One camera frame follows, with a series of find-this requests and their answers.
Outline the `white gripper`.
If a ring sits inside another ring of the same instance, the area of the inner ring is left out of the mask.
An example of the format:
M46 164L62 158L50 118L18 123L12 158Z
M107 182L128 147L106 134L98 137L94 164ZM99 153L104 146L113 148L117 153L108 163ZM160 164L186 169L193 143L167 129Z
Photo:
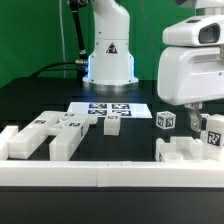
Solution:
M161 55L157 78L159 97L185 105L190 128L202 127L201 102L224 98L224 59L219 47L168 47Z

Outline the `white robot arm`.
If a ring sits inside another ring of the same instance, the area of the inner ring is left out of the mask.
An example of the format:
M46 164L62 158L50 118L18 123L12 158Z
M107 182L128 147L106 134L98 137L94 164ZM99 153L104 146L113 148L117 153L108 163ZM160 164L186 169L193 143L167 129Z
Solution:
M160 99L183 105L191 129L201 128L199 109L204 101L224 98L224 0L174 0L196 14L166 28L157 77ZM109 91L135 85L134 59L129 52L126 9L115 0L90 0L94 11L95 43L83 78L89 88Z

